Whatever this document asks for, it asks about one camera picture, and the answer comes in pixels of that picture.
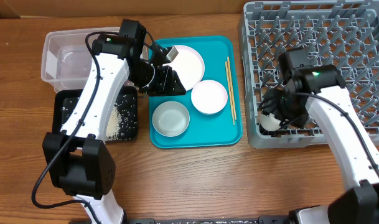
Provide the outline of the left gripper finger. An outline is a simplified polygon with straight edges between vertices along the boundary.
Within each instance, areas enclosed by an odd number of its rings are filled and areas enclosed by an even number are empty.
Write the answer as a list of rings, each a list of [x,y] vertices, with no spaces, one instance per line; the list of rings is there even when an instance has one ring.
[[[145,86],[144,90],[146,94],[149,96],[167,96],[166,90],[163,89],[163,87],[160,86],[159,84]]]
[[[164,93],[169,96],[185,95],[186,89],[175,70],[168,70],[164,85]]]

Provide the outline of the small white cup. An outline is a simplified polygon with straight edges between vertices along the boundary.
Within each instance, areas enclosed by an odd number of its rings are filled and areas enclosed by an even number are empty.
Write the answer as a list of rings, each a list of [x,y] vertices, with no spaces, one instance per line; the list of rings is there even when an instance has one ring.
[[[269,115],[262,114],[260,116],[260,125],[267,131],[276,131],[281,125],[281,120],[276,119],[275,115],[270,113]]]

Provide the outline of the grey bowl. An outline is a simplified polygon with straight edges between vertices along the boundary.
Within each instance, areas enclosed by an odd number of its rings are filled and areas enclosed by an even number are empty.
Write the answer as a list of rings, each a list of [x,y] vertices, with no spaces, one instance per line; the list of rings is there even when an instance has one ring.
[[[177,101],[167,101],[160,104],[152,114],[154,129],[165,137],[181,135],[190,123],[188,109]]]

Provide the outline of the white bowl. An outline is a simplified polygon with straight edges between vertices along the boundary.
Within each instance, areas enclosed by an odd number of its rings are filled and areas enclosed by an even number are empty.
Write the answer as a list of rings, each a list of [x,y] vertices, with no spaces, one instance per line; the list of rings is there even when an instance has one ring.
[[[216,114],[226,106],[228,93],[221,83],[204,80],[193,87],[191,101],[199,112],[207,115]]]

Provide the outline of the wooden chopstick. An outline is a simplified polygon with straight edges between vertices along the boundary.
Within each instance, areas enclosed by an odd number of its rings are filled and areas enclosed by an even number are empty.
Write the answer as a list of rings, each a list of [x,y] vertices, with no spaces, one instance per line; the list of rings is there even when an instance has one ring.
[[[234,97],[234,91],[233,91],[233,83],[232,83],[232,71],[230,67],[230,58],[227,57],[227,68],[228,68],[228,82],[230,86],[230,94],[231,94],[231,100],[232,100],[232,106],[233,106],[233,117],[235,121],[237,120],[236,117],[236,105],[235,105],[235,97]]]
[[[229,102],[230,102],[230,109],[231,109],[231,114],[232,114],[232,122],[233,122],[233,125],[235,126],[235,116],[234,116],[234,112],[233,112],[233,103],[232,103],[232,98],[231,98],[231,89],[230,89],[230,82],[229,82],[229,73],[228,73],[227,61],[225,62],[225,71],[226,71],[226,77],[227,77],[228,99],[229,99]]]

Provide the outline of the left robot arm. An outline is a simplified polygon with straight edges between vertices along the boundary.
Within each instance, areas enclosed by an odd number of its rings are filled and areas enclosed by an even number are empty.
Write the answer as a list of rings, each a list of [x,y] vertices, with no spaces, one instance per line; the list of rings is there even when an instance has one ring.
[[[142,58],[149,32],[138,21],[125,19],[117,32],[96,31],[85,37],[91,72],[79,101],[59,131],[42,143],[52,184],[69,203],[79,203],[93,223],[126,223],[125,210],[112,191],[116,164],[107,150],[106,129],[115,101],[126,82],[149,96],[184,95],[186,90],[170,64],[175,47],[149,45],[151,57]]]

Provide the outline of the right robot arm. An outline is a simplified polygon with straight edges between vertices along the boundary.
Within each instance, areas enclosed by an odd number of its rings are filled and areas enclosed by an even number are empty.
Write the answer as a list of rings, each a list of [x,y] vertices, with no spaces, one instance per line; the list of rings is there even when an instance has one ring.
[[[300,47],[278,57],[283,87],[266,92],[260,125],[276,131],[312,118],[337,161],[345,193],[328,206],[298,208],[285,223],[379,223],[379,152],[359,120],[341,72],[314,66]]]

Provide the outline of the large white plate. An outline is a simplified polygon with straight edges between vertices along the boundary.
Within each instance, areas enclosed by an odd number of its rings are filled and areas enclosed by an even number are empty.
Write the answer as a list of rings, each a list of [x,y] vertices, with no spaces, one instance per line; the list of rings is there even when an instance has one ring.
[[[175,45],[174,47],[178,51],[178,55],[166,65],[177,72],[181,84],[186,91],[189,91],[204,77],[204,60],[192,47],[186,45]]]

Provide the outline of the teal serving tray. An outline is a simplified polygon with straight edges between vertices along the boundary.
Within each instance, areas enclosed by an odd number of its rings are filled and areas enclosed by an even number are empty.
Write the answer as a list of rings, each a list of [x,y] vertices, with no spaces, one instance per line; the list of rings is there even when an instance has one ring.
[[[182,96],[150,97],[149,115],[166,101],[177,101],[183,104],[190,115],[188,128],[179,136],[166,137],[159,134],[153,124],[150,124],[149,136],[152,143],[161,149],[227,146],[236,144],[242,137],[243,127],[240,114],[240,98],[233,46],[224,36],[181,37],[173,39],[158,39],[163,47],[186,45],[196,50],[205,62],[204,80],[215,80],[225,88],[228,87],[225,62],[230,61],[232,72],[233,94],[235,99],[236,121],[232,120],[230,103],[221,112],[206,115],[195,109],[191,102],[190,91]]]

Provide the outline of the clear plastic bin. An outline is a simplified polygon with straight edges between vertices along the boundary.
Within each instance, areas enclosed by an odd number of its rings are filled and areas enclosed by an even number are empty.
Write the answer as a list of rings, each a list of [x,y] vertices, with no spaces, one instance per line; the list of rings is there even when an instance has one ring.
[[[96,31],[118,32],[119,27],[61,30],[46,35],[41,79],[52,85],[55,92],[84,88],[92,61],[85,37]]]

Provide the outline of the grey dish rack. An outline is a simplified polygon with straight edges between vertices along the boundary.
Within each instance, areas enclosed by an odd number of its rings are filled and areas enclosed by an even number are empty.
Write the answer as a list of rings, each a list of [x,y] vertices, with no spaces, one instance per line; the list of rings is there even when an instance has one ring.
[[[249,144],[257,149],[324,144],[316,122],[270,132],[260,124],[265,93],[283,85],[278,56],[302,47],[314,65],[335,65],[355,112],[379,146],[379,1],[253,1],[238,25]]]

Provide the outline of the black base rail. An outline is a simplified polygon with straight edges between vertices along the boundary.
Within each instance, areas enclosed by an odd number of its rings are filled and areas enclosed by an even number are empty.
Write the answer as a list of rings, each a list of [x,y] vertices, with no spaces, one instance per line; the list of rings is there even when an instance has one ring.
[[[262,215],[256,218],[215,218],[155,220],[128,219],[129,224],[330,224],[328,206],[313,206],[291,210],[288,215]]]

